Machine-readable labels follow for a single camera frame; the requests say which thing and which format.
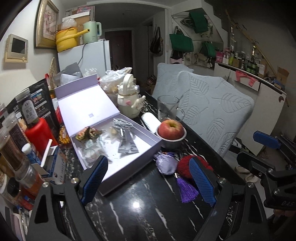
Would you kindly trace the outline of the red fuzzy sock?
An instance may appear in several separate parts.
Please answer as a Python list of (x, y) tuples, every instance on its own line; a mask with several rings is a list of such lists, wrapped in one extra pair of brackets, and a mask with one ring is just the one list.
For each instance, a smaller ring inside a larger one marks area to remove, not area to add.
[(214, 171), (213, 168), (208, 164), (208, 162), (204, 159), (203, 156), (194, 156), (194, 155), (187, 155), (184, 156), (178, 163), (177, 165), (177, 172), (184, 178), (192, 178), (192, 175), (190, 173), (189, 170), (189, 161), (194, 158), (197, 157), (198, 160), (203, 164), (203, 166), (210, 170), (210, 171)]

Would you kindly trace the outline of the lavender satin pouch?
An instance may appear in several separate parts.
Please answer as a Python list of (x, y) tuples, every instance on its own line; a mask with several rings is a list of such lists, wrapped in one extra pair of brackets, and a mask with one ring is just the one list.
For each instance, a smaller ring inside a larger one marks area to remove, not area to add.
[(162, 152), (157, 152), (154, 155), (154, 160), (159, 172), (164, 175), (175, 173), (179, 163), (172, 155), (164, 154)]

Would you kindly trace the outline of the blue white carton box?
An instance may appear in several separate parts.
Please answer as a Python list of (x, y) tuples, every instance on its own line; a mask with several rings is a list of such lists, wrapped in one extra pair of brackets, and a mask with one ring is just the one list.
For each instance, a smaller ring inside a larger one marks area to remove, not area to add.
[(45, 181), (55, 185), (63, 184), (65, 181), (66, 157), (59, 146), (49, 148), (43, 166), (38, 163), (34, 163), (32, 166)]

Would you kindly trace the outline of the lavender gift box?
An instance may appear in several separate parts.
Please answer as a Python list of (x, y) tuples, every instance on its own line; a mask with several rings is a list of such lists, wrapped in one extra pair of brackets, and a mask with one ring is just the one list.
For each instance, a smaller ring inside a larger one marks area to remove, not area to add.
[[(83, 169), (92, 167), (94, 162), (86, 162), (82, 157), (83, 143), (75, 136), (85, 127), (101, 130), (102, 136), (111, 139), (116, 153), (108, 159), (108, 169), (99, 187), (105, 196), (132, 175), (144, 168), (161, 149), (161, 139), (149, 130), (119, 112), (111, 99), (98, 85), (96, 75), (87, 76), (55, 88), (61, 116), (71, 139), (74, 150)], [(111, 136), (114, 118), (121, 118), (132, 124), (130, 134), (138, 148), (138, 153), (118, 152), (120, 136)]]

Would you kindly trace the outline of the red apple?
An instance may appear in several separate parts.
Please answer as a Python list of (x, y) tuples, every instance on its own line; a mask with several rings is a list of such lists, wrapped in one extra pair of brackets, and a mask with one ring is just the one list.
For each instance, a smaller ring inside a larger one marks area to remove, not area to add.
[(184, 135), (184, 129), (180, 122), (176, 120), (164, 120), (158, 128), (158, 134), (167, 140), (177, 140)]

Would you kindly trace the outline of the red plastic container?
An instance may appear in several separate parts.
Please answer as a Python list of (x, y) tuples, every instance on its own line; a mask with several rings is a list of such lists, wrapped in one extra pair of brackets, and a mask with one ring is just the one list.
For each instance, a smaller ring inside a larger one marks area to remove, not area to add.
[(41, 155), (44, 154), (49, 139), (52, 140), (51, 146), (58, 145), (48, 123), (44, 118), (39, 118), (39, 122), (36, 125), (31, 128), (27, 128), (25, 130), (25, 135)]

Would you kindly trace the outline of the clear glass mug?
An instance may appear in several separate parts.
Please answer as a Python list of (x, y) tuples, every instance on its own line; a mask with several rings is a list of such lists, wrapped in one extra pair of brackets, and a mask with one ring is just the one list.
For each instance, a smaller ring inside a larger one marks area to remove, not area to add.
[(162, 95), (157, 99), (158, 120), (183, 121), (185, 112), (179, 107), (180, 99), (172, 95)]

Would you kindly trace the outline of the cream Cinnamoroll water bottle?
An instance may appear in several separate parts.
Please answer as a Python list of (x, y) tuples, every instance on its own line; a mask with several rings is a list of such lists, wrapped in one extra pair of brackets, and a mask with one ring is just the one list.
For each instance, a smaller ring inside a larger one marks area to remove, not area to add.
[(139, 86), (135, 84), (132, 74), (126, 74), (117, 86), (117, 104), (119, 111), (130, 119), (139, 116), (144, 106), (145, 95), (140, 96)]

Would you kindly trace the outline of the black snack bag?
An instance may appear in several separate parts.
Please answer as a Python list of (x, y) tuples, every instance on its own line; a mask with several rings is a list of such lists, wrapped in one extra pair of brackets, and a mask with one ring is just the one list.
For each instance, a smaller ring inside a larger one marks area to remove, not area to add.
[[(38, 117), (46, 120), (54, 138), (57, 138), (60, 125), (53, 107), (46, 80), (40, 80), (28, 88), (30, 89), (30, 94)], [(20, 115), (21, 112), (15, 98), (8, 104), (7, 109), (9, 115), (3, 120), (2, 125), (6, 127), (8, 131), (15, 130), (15, 127), (21, 128), (15, 110), (17, 110)]]

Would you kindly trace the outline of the woven straw fan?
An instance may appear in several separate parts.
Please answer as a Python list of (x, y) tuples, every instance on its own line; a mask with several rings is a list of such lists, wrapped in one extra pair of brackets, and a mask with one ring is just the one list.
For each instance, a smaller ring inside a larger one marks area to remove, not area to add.
[(50, 68), (49, 68), (49, 81), (50, 81), (50, 87), (54, 89), (56, 87), (55, 82), (54, 82), (54, 76), (57, 75), (57, 61), (56, 58), (53, 57), (51, 60)]

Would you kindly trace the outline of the green tote bag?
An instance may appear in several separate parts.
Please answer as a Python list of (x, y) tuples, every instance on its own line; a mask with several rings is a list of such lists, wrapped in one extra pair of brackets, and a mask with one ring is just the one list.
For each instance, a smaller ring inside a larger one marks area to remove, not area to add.
[(171, 47), (174, 51), (190, 53), (194, 51), (193, 41), (190, 37), (184, 35), (182, 30), (175, 26), (174, 32), (170, 34)]

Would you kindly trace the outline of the white refrigerator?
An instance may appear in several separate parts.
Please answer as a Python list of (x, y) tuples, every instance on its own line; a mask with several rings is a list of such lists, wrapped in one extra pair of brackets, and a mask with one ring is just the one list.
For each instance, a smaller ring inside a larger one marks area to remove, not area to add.
[(81, 72), (95, 69), (99, 77), (111, 70), (110, 47), (108, 40), (101, 40), (86, 45), (80, 45), (69, 50), (58, 53), (60, 70), (77, 63)]

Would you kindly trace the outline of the green electric kettle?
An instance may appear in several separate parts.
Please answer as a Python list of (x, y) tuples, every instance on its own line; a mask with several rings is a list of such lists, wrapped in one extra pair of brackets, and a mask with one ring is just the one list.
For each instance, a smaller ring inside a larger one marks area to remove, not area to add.
[(96, 21), (88, 21), (83, 24), (84, 30), (89, 30), (83, 35), (83, 43), (94, 43), (102, 35), (102, 24)]

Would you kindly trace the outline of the framed picture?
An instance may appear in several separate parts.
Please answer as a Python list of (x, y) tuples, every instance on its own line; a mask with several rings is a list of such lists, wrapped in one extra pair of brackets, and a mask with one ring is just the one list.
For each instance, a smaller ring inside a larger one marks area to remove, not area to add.
[(50, 0), (39, 1), (35, 21), (35, 48), (55, 49), (59, 10)]

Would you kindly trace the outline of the wall intercom panel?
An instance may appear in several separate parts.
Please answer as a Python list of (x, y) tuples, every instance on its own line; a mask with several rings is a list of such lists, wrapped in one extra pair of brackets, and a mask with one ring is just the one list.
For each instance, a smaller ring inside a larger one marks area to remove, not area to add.
[(28, 40), (14, 34), (9, 34), (4, 53), (6, 63), (28, 62)]

